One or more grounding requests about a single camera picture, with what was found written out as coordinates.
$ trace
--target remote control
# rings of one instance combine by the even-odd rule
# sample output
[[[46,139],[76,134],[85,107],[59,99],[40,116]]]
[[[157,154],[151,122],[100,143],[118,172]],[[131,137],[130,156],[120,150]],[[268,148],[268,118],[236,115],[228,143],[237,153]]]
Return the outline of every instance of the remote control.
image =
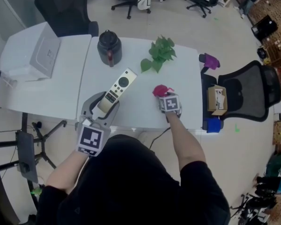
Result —
[[[105,97],[99,102],[98,108],[104,113],[108,113],[112,105],[118,101],[120,96],[132,84],[136,77],[137,75],[131,69],[127,68],[109,91],[107,91]]]

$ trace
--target standing person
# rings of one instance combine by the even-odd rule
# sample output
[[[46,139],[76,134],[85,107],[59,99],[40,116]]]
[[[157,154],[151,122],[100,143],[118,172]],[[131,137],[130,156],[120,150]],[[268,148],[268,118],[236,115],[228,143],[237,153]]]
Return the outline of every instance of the standing person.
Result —
[[[227,225],[229,205],[203,149],[174,112],[166,113],[181,185],[139,140],[111,137],[84,166],[73,151],[49,176],[37,209],[37,225],[177,223]]]
[[[281,177],[257,177],[257,190],[272,190],[281,195]]]
[[[244,0],[238,7],[234,7],[236,10],[242,10],[241,18],[244,19],[245,16],[248,15],[251,7],[258,3],[260,0]]]

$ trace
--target circular navigation pad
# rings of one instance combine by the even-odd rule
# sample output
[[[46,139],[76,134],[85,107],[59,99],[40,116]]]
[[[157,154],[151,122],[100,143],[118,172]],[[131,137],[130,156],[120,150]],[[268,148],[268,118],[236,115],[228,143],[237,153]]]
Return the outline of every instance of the circular navigation pad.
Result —
[[[129,80],[128,80],[128,78],[126,78],[126,77],[121,77],[121,78],[118,80],[118,84],[119,84],[120,87],[125,88],[125,87],[128,86]]]

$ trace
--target green plant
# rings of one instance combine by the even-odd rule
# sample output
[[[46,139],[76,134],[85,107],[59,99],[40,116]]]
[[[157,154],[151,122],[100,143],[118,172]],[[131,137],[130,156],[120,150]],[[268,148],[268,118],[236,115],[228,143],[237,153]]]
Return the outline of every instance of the green plant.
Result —
[[[163,36],[161,36],[161,38],[158,37],[155,44],[152,42],[149,50],[149,54],[152,56],[153,61],[146,58],[143,59],[140,62],[141,72],[153,68],[158,73],[165,61],[173,60],[172,56],[176,57],[173,46],[175,46],[175,44],[172,39],[166,39]]]

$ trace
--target kettle lid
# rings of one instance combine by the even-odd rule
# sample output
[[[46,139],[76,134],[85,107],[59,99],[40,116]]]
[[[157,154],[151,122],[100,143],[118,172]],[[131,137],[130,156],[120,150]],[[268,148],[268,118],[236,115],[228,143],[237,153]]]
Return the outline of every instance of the kettle lid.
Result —
[[[102,33],[99,37],[99,42],[102,46],[105,47],[113,47],[118,41],[118,36],[109,30],[106,30],[104,33]]]

